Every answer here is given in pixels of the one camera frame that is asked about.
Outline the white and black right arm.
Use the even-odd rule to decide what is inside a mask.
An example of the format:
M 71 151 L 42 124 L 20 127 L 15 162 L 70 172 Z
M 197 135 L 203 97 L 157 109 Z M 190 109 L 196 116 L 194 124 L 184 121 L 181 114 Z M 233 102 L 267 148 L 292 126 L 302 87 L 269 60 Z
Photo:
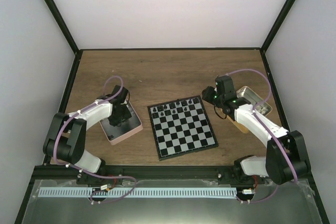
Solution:
M 273 123 L 247 98 L 238 97 L 230 76 L 217 77 L 215 83 L 215 87 L 208 86 L 202 91 L 202 99 L 221 109 L 232 122 L 253 133 L 266 147 L 264 157 L 250 155 L 235 160 L 235 181 L 244 184 L 256 175 L 282 185 L 310 173 L 308 152 L 300 132 L 290 132 Z

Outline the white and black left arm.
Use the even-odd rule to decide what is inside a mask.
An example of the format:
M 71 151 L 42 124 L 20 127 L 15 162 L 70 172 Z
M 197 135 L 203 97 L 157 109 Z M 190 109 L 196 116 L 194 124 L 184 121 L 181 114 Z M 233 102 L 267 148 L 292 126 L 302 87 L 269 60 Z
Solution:
M 43 145 L 44 154 L 55 162 L 61 160 L 63 165 L 88 171 L 95 184 L 102 184 L 107 178 L 106 163 L 85 150 L 86 131 L 100 121 L 107 121 L 112 128 L 120 127 L 132 116 L 129 98 L 129 90 L 116 85 L 111 93 L 77 112 L 56 113 Z

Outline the pink tray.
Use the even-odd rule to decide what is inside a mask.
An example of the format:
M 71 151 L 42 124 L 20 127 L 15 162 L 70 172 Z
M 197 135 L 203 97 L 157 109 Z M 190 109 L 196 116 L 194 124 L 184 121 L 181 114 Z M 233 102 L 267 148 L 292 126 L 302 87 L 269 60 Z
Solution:
M 116 145 L 143 130 L 142 122 L 128 100 L 121 104 L 120 108 L 124 109 L 125 113 L 115 126 L 110 124 L 109 119 L 100 121 L 102 130 L 111 145 Z

